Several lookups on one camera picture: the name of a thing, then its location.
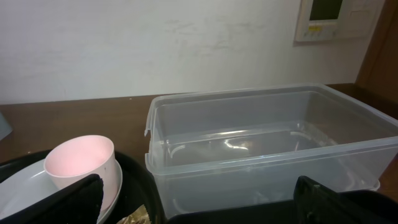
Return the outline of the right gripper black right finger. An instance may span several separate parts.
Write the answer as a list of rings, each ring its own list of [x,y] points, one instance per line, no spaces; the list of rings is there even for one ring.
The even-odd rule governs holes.
[[[397,223],[397,202],[368,190],[337,193],[306,176],[297,179],[294,204],[299,223]]]

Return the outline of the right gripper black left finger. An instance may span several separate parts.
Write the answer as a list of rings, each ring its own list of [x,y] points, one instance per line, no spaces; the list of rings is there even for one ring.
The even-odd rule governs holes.
[[[103,180],[90,174],[47,198],[1,220],[1,224],[96,224]]]

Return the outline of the pink plastic cup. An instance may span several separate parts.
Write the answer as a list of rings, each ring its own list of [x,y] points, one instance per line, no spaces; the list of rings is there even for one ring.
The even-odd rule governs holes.
[[[103,181],[101,210],[111,206],[119,188],[114,144],[107,137],[87,135],[61,143],[46,156],[44,170],[58,189],[97,174]]]

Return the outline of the gold brown snack wrapper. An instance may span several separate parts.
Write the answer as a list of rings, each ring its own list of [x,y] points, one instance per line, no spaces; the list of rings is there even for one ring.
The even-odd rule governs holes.
[[[133,213],[118,221],[117,224],[151,224],[151,220],[145,205],[141,205]]]

